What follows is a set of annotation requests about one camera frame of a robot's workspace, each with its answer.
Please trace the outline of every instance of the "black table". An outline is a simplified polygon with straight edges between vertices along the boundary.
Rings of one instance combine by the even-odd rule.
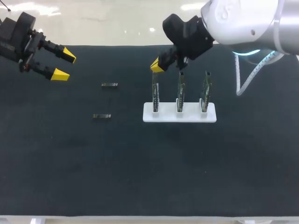
[[[217,122],[144,123],[149,66],[167,47],[72,46],[74,65],[41,52],[68,82],[0,59],[0,215],[299,216],[296,57],[237,97],[234,56],[215,46],[186,69],[185,101],[210,71]],[[241,61],[242,80],[252,69]],[[177,81],[174,66],[160,76],[160,101],[175,100]]]

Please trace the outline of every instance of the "white cable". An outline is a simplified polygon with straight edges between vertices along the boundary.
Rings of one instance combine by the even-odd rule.
[[[235,54],[235,71],[236,71],[236,81],[237,81],[237,96],[242,95],[253,78],[258,74],[258,72],[262,69],[263,66],[268,64],[271,60],[274,60],[276,57],[281,57],[281,53],[273,51],[268,54],[251,72],[248,76],[247,80],[244,82],[242,88],[240,88],[240,64],[239,64],[239,56]]]

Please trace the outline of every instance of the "robotic arm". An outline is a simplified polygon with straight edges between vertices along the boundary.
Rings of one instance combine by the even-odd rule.
[[[153,72],[166,71],[174,62],[183,69],[214,40],[240,53],[271,49],[299,55],[299,0],[210,0],[201,16],[183,22],[172,14],[164,20],[174,45],[151,65]]]
[[[35,52],[45,48],[71,63],[75,63],[76,57],[66,47],[46,41],[42,32],[33,30],[35,21],[35,17],[24,12],[17,22],[9,18],[0,21],[0,55],[19,63],[21,72],[32,69],[48,80],[67,81],[69,74],[35,61]]]

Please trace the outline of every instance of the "circuit board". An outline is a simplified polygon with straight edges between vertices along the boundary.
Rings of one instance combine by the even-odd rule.
[[[203,88],[202,88],[202,103],[201,103],[201,110],[202,112],[207,112],[207,107],[210,101],[210,94],[211,94],[211,87],[212,87],[212,80],[211,80],[211,73],[206,71]]]

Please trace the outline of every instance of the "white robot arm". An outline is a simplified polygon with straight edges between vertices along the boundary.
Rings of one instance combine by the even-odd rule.
[[[213,46],[213,41],[229,46],[235,55],[238,96],[246,90],[260,69],[284,54],[299,55],[299,0],[210,0],[201,17],[183,22],[172,14],[163,21],[173,47],[151,65],[154,73],[163,72],[177,62],[182,70],[188,59],[195,60]],[[238,55],[273,50],[252,71],[240,87]]]
[[[209,34],[233,51],[299,55],[299,0],[210,0],[201,15]]]

